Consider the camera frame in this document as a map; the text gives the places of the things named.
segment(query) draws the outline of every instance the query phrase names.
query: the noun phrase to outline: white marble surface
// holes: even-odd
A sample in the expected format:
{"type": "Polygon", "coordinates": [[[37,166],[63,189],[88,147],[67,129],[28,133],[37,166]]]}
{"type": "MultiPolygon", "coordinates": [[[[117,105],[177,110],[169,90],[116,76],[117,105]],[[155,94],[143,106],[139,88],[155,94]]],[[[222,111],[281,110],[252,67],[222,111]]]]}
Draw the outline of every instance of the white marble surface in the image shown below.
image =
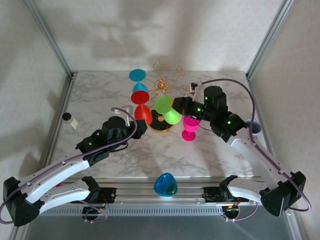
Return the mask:
{"type": "MultiPolygon", "coordinates": [[[[172,75],[171,71],[163,72],[165,78],[172,75]]],[[[73,154],[79,153],[79,150],[73,150],[76,144],[102,127],[113,115],[112,107],[128,104],[136,107],[130,99],[135,83],[128,76],[129,71],[78,73],[67,111],[75,117],[79,125],[77,129],[72,129],[63,124],[53,158],[55,161],[70,151],[73,154]]],[[[156,80],[158,74],[148,71],[147,78],[156,80]]],[[[184,77],[175,77],[172,85],[181,86],[217,78],[231,78],[246,84],[242,71],[187,71],[184,77]]],[[[151,82],[144,80],[143,83],[149,90],[152,89],[151,82]]],[[[231,82],[218,84],[227,95],[230,111],[244,120],[250,118],[252,104],[242,87],[231,82]]],[[[180,96],[179,91],[174,91],[172,96],[180,96]]],[[[201,125],[210,128],[207,122],[202,122],[201,125]]],[[[224,177],[231,174],[259,176],[246,159],[212,132],[199,128],[196,139],[187,142],[181,137],[183,129],[182,121],[167,133],[156,133],[148,129],[141,139],[131,139],[126,150],[110,154],[107,159],[76,176],[158,177],[166,172],[176,177],[224,177]]]]}

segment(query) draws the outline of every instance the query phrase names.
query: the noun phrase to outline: purple cable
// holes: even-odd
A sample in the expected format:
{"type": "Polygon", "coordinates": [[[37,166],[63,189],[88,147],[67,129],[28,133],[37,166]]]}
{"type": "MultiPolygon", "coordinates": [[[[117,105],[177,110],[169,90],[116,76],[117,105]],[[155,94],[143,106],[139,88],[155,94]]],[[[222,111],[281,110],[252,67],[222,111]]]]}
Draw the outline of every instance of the purple cable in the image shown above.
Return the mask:
{"type": "Polygon", "coordinates": [[[256,213],[256,211],[257,211],[257,209],[258,209],[258,206],[259,206],[259,203],[256,201],[256,202],[255,202],[255,208],[254,208],[253,212],[250,213],[250,214],[247,215],[247,216],[244,216],[244,217],[241,217],[241,218],[229,218],[229,217],[227,217],[227,216],[223,216],[223,218],[226,219],[226,220],[232,220],[233,222],[248,219],[248,218],[250,218],[253,214],[256,213]]]}
{"type": "MultiPolygon", "coordinates": [[[[243,83],[241,83],[237,80],[233,80],[233,79],[228,79],[228,78],[213,79],[213,80],[205,81],[202,84],[204,85],[204,84],[213,83],[213,82],[220,82],[220,81],[228,81],[228,82],[233,82],[233,83],[239,84],[249,94],[251,102],[252,102],[252,116],[251,116],[251,122],[250,122],[250,127],[249,127],[249,137],[250,137],[250,140],[253,144],[256,143],[256,141],[254,140],[254,137],[253,137],[253,133],[252,133],[253,126],[254,126],[255,113],[256,113],[256,104],[255,104],[254,96],[252,95],[250,90],[243,83]]],[[[278,171],[281,170],[281,168],[258,145],[255,145],[255,148],[265,157],[265,159],[268,160],[268,162],[270,164],[272,164],[272,166],[275,167],[275,169],[277,169],[278,171]]],[[[294,208],[294,207],[290,207],[289,209],[294,210],[294,211],[298,211],[298,212],[310,211],[312,206],[311,206],[311,203],[310,203],[309,199],[307,198],[307,196],[303,193],[303,191],[299,188],[299,186],[290,178],[290,176],[288,176],[285,172],[282,174],[294,186],[294,188],[297,190],[297,192],[301,195],[301,197],[304,199],[304,201],[307,204],[306,209],[298,209],[298,208],[294,208]]]]}
{"type": "MultiPolygon", "coordinates": [[[[107,220],[108,216],[107,216],[107,214],[106,214],[104,211],[100,210],[99,208],[93,206],[92,204],[90,204],[90,203],[88,203],[88,202],[86,202],[86,201],[80,200],[79,202],[88,205],[89,207],[91,207],[91,209],[94,209],[94,210],[98,211],[99,213],[101,213],[102,215],[104,215],[104,219],[102,219],[102,220],[97,220],[97,221],[91,220],[91,223],[92,223],[92,224],[93,224],[93,223],[103,222],[103,221],[107,220]]],[[[88,213],[91,211],[91,209],[89,209],[88,211],[86,211],[86,213],[85,213],[85,215],[84,215],[84,220],[85,220],[85,221],[87,220],[88,213]]]]}
{"type": "MultiPolygon", "coordinates": [[[[108,144],[108,145],[99,147],[99,148],[97,148],[97,149],[95,149],[95,150],[92,150],[92,151],[89,151],[89,152],[86,152],[86,153],[82,153],[82,154],[79,154],[79,155],[76,155],[76,156],[72,156],[72,157],[68,158],[67,160],[65,160],[65,161],[64,161],[65,163],[69,163],[69,162],[71,162],[73,159],[82,158],[82,157],[84,157],[84,156],[86,156],[86,155],[93,154],[93,153],[95,153],[95,152],[97,152],[97,151],[100,151],[100,150],[102,150],[102,149],[106,149],[106,148],[109,148],[109,147],[111,147],[111,146],[114,146],[114,145],[123,143],[123,142],[125,142],[125,141],[128,141],[128,140],[135,134],[135,132],[136,132],[136,130],[137,130],[137,128],[138,128],[138,124],[137,124],[137,121],[135,120],[135,118],[134,118],[130,113],[128,113],[127,111],[125,111],[125,110],[123,110],[123,109],[121,109],[121,108],[119,108],[119,107],[113,107],[113,108],[111,108],[111,110],[112,110],[112,111],[114,111],[114,110],[119,110],[119,111],[127,114],[127,115],[132,119],[132,121],[134,122],[133,132],[132,132],[129,136],[125,137],[125,138],[122,139],[122,140],[119,140],[119,141],[116,141],[116,142],[114,142],[114,143],[111,143],[111,144],[108,144]]],[[[58,164],[54,165],[53,167],[51,167],[51,168],[47,169],[46,171],[40,173],[38,176],[36,176],[35,178],[31,179],[29,182],[31,183],[32,181],[34,181],[34,182],[37,181],[37,180],[40,179],[43,175],[47,175],[48,173],[51,173],[53,170],[59,168],[61,165],[63,165],[63,163],[62,163],[62,162],[59,162],[58,164]]],[[[7,204],[7,202],[12,198],[12,196],[15,195],[18,191],[24,189],[26,186],[27,186],[27,183],[25,183],[25,184],[23,184],[22,186],[20,186],[20,187],[18,187],[17,189],[15,189],[12,193],[9,194],[9,196],[8,196],[8,197],[3,201],[3,203],[1,204],[1,206],[0,206],[0,223],[1,223],[1,224],[12,224],[12,223],[13,223],[13,221],[4,221],[4,220],[1,218],[2,210],[3,210],[3,208],[5,207],[5,205],[7,204]]]]}

